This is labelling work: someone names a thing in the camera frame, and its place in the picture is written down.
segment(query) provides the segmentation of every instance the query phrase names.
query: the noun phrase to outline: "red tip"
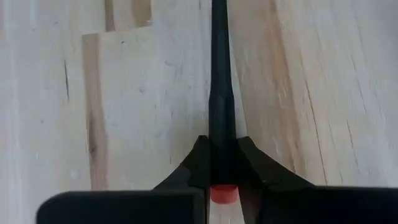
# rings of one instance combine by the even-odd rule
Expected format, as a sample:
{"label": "red tip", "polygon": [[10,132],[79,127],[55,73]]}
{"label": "red tip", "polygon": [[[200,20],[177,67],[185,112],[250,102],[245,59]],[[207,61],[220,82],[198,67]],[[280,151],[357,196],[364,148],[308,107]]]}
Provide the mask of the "red tip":
{"label": "red tip", "polygon": [[210,198],[214,203],[227,205],[238,199],[238,186],[233,184],[216,184],[210,188]]}

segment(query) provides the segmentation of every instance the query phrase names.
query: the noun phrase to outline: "red cap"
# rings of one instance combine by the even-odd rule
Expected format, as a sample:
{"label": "red cap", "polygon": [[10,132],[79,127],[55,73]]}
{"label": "red cap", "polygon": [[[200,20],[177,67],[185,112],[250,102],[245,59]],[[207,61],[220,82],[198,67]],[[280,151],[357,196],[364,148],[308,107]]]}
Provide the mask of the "red cap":
{"label": "red cap", "polygon": [[238,186],[233,184],[216,184],[210,187],[210,198],[217,204],[231,204],[238,199]]}

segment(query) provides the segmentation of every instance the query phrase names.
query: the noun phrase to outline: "wooden surface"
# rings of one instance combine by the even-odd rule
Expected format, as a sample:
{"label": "wooden surface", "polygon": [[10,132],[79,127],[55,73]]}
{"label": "wooden surface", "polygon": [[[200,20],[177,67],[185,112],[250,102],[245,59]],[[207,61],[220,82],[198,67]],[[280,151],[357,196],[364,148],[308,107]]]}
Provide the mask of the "wooden surface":
{"label": "wooden surface", "polygon": [[[150,189],[207,133],[210,0],[0,0],[0,221]],[[395,0],[229,0],[238,136],[315,184],[398,186]],[[212,223],[242,223],[239,204]]]}

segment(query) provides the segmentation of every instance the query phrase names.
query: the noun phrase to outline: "black rod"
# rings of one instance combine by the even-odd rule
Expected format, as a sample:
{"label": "black rod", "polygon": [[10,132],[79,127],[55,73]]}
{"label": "black rod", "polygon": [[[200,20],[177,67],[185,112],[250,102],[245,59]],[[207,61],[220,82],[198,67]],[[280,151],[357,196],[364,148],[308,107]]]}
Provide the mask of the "black rod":
{"label": "black rod", "polygon": [[235,184],[235,106],[229,57],[227,0],[213,0],[211,13],[209,139],[212,184]]}

